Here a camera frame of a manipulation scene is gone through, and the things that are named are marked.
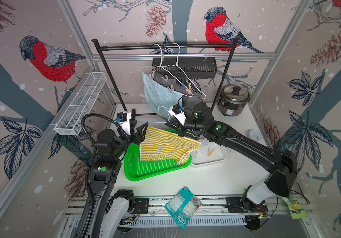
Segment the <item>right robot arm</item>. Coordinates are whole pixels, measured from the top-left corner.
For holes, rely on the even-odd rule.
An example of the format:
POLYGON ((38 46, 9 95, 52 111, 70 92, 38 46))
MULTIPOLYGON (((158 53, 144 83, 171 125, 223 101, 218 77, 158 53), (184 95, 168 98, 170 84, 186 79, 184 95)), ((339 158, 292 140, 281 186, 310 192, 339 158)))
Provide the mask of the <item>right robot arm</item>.
POLYGON ((170 107, 169 114, 174 118, 166 126, 177 131, 180 137, 195 138, 198 132, 209 142, 233 149, 263 167, 268 176, 256 185, 250 185, 235 203, 233 209, 250 212, 265 199, 277 195, 289 197, 296 180, 297 163, 295 155, 286 150, 263 146, 240 134, 230 125, 216 121, 213 112, 205 103, 199 103, 186 113, 186 108, 178 104, 170 107))

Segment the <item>yellow striped towel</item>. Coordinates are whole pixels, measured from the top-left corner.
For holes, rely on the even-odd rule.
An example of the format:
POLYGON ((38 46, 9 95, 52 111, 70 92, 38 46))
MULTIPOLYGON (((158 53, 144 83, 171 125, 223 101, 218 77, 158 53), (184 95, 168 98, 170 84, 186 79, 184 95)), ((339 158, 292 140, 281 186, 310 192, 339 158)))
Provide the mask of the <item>yellow striped towel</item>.
POLYGON ((200 145, 200 142, 180 137, 176 133, 148 127, 145 140, 140 144, 140 160, 174 160, 177 165, 182 166, 200 145))

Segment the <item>light blue wire hanger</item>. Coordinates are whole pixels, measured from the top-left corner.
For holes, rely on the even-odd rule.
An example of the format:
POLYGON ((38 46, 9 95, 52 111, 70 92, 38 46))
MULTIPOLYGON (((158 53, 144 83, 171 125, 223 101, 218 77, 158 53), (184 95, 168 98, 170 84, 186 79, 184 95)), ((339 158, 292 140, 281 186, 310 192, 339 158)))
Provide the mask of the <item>light blue wire hanger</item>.
POLYGON ((157 111, 157 113, 155 114, 155 117, 162 118, 163 120, 166 120, 166 122, 165 122, 165 121, 163 121, 163 122, 153 122, 153 121, 148 121, 148 120, 146 120, 146 122, 148 122, 148 123, 156 123, 156 124, 165 124, 165 123, 170 122, 170 119, 171 119, 171 117, 172 117, 172 115, 169 113, 169 110, 170 110, 170 109, 171 109, 171 107, 170 107, 170 108, 167 108, 167 107, 165 107, 165 106, 160 105, 160 106, 158 106, 158 111, 157 111), (166 112, 167 112, 167 117, 162 116, 162 115, 159 114, 160 108, 164 108, 164 109, 166 110, 166 112))

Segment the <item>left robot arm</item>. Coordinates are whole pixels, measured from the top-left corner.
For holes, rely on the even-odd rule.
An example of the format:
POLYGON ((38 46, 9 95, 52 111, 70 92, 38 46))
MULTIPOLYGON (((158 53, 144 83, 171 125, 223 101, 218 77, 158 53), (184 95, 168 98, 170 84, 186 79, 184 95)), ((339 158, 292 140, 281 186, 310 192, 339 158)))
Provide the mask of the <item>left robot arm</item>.
POLYGON ((74 238, 112 238, 123 216, 135 209, 134 192, 120 189, 112 194, 122 160, 132 144, 140 145, 146 137, 148 124, 136 126, 136 120, 112 121, 117 131, 105 129, 96 140, 89 137, 94 148, 85 174, 88 194, 74 238))

